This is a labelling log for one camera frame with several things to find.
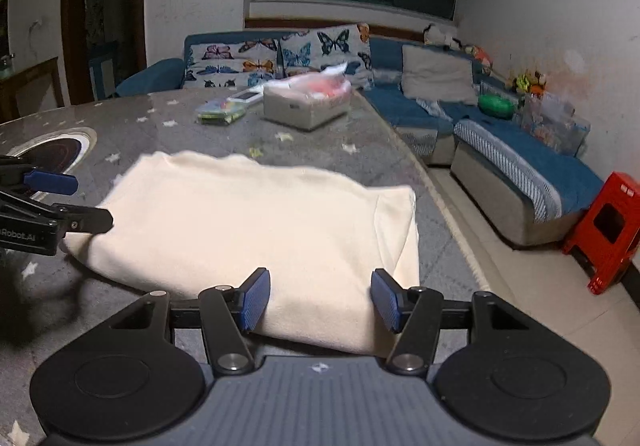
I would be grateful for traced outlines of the cream sweatshirt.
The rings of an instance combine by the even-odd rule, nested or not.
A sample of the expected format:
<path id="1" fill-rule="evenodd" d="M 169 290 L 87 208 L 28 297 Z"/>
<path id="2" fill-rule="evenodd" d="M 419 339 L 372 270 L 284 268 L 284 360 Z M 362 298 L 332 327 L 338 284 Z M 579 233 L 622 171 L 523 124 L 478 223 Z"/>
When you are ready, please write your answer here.
<path id="1" fill-rule="evenodd" d="M 234 154 L 146 154 L 102 206 L 113 228 L 70 234 L 65 250 L 90 270 L 142 291 L 194 299 L 263 267 L 270 299 L 257 332 L 343 352 L 387 354 L 394 337 L 370 298 L 382 268 L 419 280 L 416 195 L 345 175 L 262 166 Z"/>

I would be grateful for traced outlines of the black induction cooktop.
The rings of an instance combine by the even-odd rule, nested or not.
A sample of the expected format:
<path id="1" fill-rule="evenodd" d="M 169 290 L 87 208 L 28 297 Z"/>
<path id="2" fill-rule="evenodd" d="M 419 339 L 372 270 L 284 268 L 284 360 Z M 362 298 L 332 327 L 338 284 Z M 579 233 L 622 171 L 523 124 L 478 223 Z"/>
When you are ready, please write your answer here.
<path id="1" fill-rule="evenodd" d="M 34 137 L 11 148 L 6 155 L 48 172 L 70 174 L 88 157 L 97 142 L 96 131 L 81 126 Z"/>

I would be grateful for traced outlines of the blue corner sofa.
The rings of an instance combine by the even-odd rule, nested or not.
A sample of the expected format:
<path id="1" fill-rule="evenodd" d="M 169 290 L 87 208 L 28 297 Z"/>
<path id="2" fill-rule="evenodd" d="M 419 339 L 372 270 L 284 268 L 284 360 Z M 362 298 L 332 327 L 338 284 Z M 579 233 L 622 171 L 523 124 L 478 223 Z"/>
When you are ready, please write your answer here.
<path id="1" fill-rule="evenodd" d="M 295 32 L 238 31 L 188 36 L 178 58 L 160 60 L 117 85 L 119 96 L 183 88 L 186 55 L 192 45 L 278 42 L 278 73 L 283 73 L 280 39 Z M 373 85 L 363 92 L 378 114 L 429 166 L 448 166 L 495 230 L 517 247 L 562 240 L 586 214 L 603 180 L 577 157 L 557 154 L 515 122 L 486 116 L 476 105 L 407 98 L 401 89 L 399 41 L 370 36 Z M 426 46 L 472 62 L 477 101 L 480 94 L 510 99 L 502 85 L 480 74 L 480 65 L 454 50 Z"/>

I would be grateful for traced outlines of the clear plastic toy box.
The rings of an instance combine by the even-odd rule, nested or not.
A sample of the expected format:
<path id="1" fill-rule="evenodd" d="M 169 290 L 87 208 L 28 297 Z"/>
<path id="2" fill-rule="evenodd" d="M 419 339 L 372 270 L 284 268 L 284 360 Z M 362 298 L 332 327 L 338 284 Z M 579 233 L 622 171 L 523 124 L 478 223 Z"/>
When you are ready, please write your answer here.
<path id="1" fill-rule="evenodd" d="M 195 109 L 196 120 L 201 124 L 229 125 L 246 114 L 242 102 L 232 102 L 228 98 L 217 98 Z"/>

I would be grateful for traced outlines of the left butterfly pillow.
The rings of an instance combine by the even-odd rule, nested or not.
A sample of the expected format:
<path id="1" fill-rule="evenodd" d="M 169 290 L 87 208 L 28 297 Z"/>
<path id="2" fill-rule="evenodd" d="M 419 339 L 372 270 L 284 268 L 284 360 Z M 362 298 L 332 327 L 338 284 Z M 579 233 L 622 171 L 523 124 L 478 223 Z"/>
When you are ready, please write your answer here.
<path id="1" fill-rule="evenodd" d="M 258 39 L 192 45 L 186 55 L 184 88 L 251 88 L 278 73 L 278 42 Z"/>

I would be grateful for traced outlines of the butterfly pillow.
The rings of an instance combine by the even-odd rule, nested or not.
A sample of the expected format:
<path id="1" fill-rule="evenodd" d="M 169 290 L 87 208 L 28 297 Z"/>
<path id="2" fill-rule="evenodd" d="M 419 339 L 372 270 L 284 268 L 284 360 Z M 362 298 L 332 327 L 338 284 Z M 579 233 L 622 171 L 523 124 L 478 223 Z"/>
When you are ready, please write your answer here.
<path id="1" fill-rule="evenodd" d="M 344 24 L 290 33 L 280 39 L 285 76 L 320 72 L 346 64 L 346 78 L 354 88 L 373 85 L 370 28 L 368 24 Z"/>
<path id="2" fill-rule="evenodd" d="M 251 88 L 278 73 L 278 42 L 258 39 L 192 45 L 186 55 L 184 88 Z"/>

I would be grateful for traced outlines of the red plastic stool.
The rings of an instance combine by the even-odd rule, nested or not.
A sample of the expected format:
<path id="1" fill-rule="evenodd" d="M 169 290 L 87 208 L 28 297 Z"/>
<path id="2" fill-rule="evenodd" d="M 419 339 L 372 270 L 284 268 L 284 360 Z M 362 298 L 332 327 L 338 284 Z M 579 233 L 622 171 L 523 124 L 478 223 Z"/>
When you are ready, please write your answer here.
<path id="1" fill-rule="evenodd" d="M 568 233 L 562 252 L 577 252 L 591 267 L 593 294 L 605 292 L 626 272 L 639 247 L 639 215 L 639 183 L 614 172 Z"/>

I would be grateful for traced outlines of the white remote control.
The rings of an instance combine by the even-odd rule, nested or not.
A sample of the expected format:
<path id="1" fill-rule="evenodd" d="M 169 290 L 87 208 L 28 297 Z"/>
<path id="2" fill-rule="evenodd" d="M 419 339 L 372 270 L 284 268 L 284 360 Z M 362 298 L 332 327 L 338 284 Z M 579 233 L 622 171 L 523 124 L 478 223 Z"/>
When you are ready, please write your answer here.
<path id="1" fill-rule="evenodd" d="M 255 86 L 254 88 L 247 88 L 246 90 L 235 92 L 228 97 L 228 101 L 248 107 L 258 104 L 263 98 L 264 89 L 261 86 Z"/>

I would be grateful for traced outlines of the green round toy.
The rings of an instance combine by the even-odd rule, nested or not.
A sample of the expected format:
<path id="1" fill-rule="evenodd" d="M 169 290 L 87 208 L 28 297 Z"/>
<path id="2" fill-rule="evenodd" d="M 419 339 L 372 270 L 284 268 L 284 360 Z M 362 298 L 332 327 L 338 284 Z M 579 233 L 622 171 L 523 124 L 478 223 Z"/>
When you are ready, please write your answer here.
<path id="1" fill-rule="evenodd" d="M 480 94 L 477 106 L 483 114 L 496 119 L 511 120 L 515 114 L 514 103 L 496 94 Z"/>

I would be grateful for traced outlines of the white tissue box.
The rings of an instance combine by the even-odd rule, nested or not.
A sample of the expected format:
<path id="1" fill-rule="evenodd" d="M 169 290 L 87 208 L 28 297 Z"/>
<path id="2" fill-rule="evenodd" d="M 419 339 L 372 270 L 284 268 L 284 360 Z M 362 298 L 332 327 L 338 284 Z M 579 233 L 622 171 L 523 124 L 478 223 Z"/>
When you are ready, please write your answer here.
<path id="1" fill-rule="evenodd" d="M 341 64 L 267 82 L 262 89 L 265 119 L 310 132 L 344 116 L 352 99 L 346 69 L 347 64 Z"/>

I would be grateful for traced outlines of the clear storage bin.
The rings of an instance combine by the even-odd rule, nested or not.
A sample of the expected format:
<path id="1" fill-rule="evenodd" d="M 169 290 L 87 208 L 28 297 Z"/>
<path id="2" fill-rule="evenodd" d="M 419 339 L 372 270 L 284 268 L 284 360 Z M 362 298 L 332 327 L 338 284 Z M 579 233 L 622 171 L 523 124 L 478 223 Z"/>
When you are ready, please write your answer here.
<path id="1" fill-rule="evenodd" d="M 528 95 L 520 110 L 521 128 L 557 154 L 576 157 L 591 124 L 575 114 L 571 102 L 553 94 Z"/>

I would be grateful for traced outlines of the grey cushion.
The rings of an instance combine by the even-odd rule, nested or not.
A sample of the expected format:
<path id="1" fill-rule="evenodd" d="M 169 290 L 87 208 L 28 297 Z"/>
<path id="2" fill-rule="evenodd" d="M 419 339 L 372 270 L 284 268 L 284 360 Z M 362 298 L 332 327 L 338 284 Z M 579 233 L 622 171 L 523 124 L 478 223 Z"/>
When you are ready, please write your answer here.
<path id="1" fill-rule="evenodd" d="M 401 89 L 410 99 L 477 104 L 472 62 L 425 46 L 402 47 Z"/>

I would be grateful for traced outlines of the yellow plush toys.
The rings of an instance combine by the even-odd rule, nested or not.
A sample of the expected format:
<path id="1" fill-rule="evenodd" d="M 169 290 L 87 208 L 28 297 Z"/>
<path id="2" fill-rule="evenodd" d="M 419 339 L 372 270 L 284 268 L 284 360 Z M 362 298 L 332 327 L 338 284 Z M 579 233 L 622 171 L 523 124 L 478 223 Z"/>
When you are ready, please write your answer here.
<path id="1" fill-rule="evenodd" d="M 523 72 L 514 76 L 509 90 L 519 95 L 529 94 L 541 97 L 546 91 L 547 81 L 547 76 L 539 71 Z"/>

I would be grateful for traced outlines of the right butterfly pillow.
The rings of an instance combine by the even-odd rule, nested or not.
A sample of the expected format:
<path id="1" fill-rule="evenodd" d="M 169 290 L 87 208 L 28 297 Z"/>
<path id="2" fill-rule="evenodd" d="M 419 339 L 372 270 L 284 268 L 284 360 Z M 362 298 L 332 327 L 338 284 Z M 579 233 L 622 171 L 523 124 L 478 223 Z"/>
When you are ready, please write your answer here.
<path id="1" fill-rule="evenodd" d="M 290 33 L 280 39 L 285 76 L 320 72 L 346 64 L 346 78 L 354 88 L 373 85 L 370 28 L 368 24 L 344 24 Z"/>

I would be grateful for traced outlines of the panda plush toy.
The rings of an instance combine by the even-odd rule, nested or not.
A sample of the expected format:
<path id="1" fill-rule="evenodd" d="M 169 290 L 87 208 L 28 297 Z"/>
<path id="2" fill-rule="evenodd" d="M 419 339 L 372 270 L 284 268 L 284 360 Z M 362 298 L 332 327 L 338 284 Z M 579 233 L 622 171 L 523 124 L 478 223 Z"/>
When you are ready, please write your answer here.
<path id="1" fill-rule="evenodd" d="M 462 43 L 451 33 L 440 30 L 436 24 L 429 24 L 423 30 L 423 43 L 442 50 L 462 50 Z"/>

